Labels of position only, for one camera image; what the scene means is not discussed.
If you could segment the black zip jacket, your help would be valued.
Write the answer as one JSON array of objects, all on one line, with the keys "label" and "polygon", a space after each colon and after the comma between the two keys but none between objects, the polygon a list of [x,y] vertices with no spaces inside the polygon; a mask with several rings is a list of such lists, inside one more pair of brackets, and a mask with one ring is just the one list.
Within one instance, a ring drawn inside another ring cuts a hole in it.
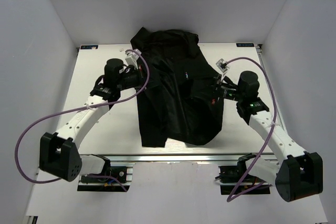
[{"label": "black zip jacket", "polygon": [[150,69],[136,98],[143,147],[164,147],[168,139],[202,146],[222,129],[224,100],[215,95],[219,73],[208,64],[197,34],[148,31],[130,40]]}]

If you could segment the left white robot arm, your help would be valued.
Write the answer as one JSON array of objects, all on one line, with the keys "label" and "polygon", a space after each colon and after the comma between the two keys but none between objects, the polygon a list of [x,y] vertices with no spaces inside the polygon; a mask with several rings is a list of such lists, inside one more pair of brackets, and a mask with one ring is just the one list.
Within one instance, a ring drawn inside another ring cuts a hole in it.
[{"label": "left white robot arm", "polygon": [[68,182],[81,175],[93,175],[101,182],[108,180],[111,175],[108,159],[80,155],[78,149],[99,119],[119,101],[121,91],[131,88],[142,91],[146,77],[137,56],[127,56],[125,61],[109,59],[84,108],[55,133],[45,133],[41,137],[39,168]]}]

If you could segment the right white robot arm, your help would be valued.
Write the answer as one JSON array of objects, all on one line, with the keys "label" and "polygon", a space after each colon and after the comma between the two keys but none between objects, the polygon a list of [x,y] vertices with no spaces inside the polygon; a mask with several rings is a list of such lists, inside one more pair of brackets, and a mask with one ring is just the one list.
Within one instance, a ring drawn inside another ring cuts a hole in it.
[{"label": "right white robot arm", "polygon": [[322,193],[322,157],[316,152],[307,152],[275,123],[270,109],[258,96],[258,89],[257,74],[243,71],[238,83],[224,76],[218,83],[217,91],[224,99],[236,101],[239,116],[265,141],[277,163],[250,153],[240,157],[236,166],[229,169],[222,167],[216,180],[227,184],[253,179],[260,182],[260,189],[274,186],[286,202]]}]

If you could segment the right blue table label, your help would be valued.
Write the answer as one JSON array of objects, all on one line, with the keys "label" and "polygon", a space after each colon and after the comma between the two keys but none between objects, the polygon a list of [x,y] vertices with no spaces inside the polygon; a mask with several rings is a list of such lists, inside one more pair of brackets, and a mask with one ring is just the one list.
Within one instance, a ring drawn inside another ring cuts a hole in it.
[{"label": "right blue table label", "polygon": [[238,43],[236,43],[236,46],[237,47],[254,47],[255,45],[254,45],[254,43],[250,43],[250,42],[246,42],[246,43],[238,42]]}]

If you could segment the blue table label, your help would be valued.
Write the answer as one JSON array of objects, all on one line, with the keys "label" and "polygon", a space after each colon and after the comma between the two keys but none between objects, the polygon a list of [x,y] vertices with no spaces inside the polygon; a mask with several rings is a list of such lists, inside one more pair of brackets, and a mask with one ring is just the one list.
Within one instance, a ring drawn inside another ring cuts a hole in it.
[{"label": "blue table label", "polygon": [[81,45],[80,50],[96,50],[98,45]]},{"label": "blue table label", "polygon": [[250,43],[250,42],[246,42],[246,43],[238,42],[238,43],[236,43],[236,46],[237,47],[254,47],[255,45],[254,45],[254,43]]}]

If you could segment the left blue table label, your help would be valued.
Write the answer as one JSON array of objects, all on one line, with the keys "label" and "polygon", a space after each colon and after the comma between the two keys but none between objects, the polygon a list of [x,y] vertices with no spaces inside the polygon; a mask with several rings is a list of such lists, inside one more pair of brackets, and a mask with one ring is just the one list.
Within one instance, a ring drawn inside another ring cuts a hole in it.
[{"label": "left blue table label", "polygon": [[80,50],[96,50],[98,45],[81,45]]}]

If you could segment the aluminium table edge rail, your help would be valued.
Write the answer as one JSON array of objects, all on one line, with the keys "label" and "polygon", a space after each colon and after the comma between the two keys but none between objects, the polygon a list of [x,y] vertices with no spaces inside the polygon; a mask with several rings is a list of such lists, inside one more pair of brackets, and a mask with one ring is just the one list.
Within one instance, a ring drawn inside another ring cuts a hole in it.
[{"label": "aluminium table edge rail", "polygon": [[200,162],[219,162],[219,161],[236,161],[240,157],[246,154],[239,153],[235,155],[231,154],[218,154],[218,155],[107,155],[100,154],[100,156],[106,157],[113,162],[188,162],[188,161],[200,161]]}]

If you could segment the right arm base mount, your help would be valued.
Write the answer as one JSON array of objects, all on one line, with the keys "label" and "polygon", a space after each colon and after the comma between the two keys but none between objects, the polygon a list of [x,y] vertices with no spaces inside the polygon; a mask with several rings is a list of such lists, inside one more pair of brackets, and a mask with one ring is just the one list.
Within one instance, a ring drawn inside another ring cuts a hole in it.
[{"label": "right arm base mount", "polygon": [[[240,157],[236,165],[223,165],[219,167],[219,174],[215,177],[215,181],[219,182],[220,194],[229,195],[234,189],[237,182],[247,169],[246,161],[252,161],[256,157],[255,154],[247,154]],[[249,191],[247,195],[266,195],[270,194],[270,186],[258,177],[247,175],[239,187],[234,192],[234,195],[252,188],[255,185],[262,185],[255,190]]]}]

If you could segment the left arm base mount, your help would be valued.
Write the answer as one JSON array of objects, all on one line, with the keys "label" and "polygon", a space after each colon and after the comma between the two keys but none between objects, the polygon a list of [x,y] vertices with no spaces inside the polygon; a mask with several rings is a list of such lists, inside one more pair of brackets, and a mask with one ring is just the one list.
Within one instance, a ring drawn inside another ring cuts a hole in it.
[{"label": "left arm base mount", "polygon": [[112,162],[103,156],[97,157],[104,160],[102,171],[81,175],[77,191],[126,193],[132,182],[133,164]]}]

